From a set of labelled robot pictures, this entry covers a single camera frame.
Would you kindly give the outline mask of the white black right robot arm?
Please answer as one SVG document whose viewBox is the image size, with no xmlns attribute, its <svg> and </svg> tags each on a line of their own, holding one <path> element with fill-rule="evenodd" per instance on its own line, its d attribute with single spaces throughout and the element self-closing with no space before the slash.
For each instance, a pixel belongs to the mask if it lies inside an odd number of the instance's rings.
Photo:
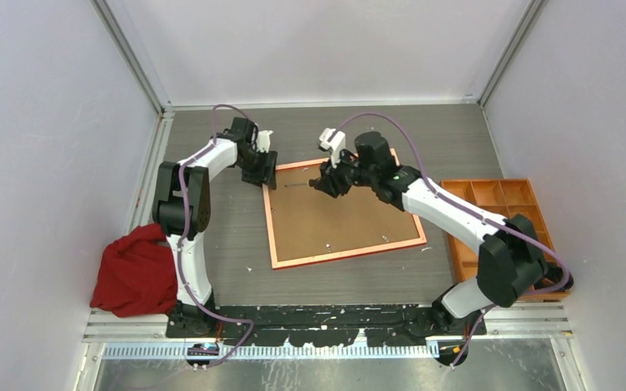
<svg viewBox="0 0 626 391">
<path fill-rule="evenodd" d="M 320 177 L 309 181 L 311 187 L 333 198 L 352 187 L 368 187 L 381 202 L 424 218 L 477 254 L 477 274 L 431 305 L 433 324 L 443 334 L 455 333 L 465 317 L 490 305 L 510 307 L 548 271 L 529 219 L 507 218 L 445 191 L 420 170 L 398 163 L 377 131 L 358 136 L 351 152 L 345 134 L 327 128 L 318 148 L 328 160 L 320 165 Z"/>
</svg>

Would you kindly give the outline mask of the red picture frame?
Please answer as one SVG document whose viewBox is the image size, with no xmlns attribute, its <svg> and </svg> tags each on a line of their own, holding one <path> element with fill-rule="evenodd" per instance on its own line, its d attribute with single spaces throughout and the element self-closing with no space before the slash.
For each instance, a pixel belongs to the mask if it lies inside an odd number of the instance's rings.
<svg viewBox="0 0 626 391">
<path fill-rule="evenodd" d="M 381 202 L 368 187 L 333 198 L 286 183 L 318 178 L 323 160 L 276 167 L 277 189 L 263 188 L 271 266 L 275 270 L 426 244 L 418 216 Z"/>
</svg>

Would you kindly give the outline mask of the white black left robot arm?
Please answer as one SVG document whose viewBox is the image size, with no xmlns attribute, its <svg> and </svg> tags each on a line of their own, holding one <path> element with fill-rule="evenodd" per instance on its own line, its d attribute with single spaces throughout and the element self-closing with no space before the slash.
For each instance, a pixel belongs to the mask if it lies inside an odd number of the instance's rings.
<svg viewBox="0 0 626 391">
<path fill-rule="evenodd" d="M 242 181 L 276 188 L 277 153 L 271 136 L 270 130 L 260 130 L 250 119 L 236 117 L 230 128 L 214 134 L 198 152 L 160 164 L 152 220 L 170 246 L 178 284 L 168 337 L 207 337 L 223 320 L 216 312 L 205 262 L 205 231 L 212 211 L 210 184 L 225 169 L 237 167 Z"/>
</svg>

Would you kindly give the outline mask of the black yellow screwdriver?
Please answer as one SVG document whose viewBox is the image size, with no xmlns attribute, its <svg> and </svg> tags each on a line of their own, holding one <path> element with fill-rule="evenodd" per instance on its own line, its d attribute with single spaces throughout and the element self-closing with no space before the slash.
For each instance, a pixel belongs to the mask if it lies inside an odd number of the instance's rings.
<svg viewBox="0 0 626 391">
<path fill-rule="evenodd" d="M 286 188 L 295 188 L 295 187 L 313 187 L 313 185 L 311 185 L 308 182 L 293 182 L 293 183 L 286 183 L 284 185 L 284 187 Z"/>
</svg>

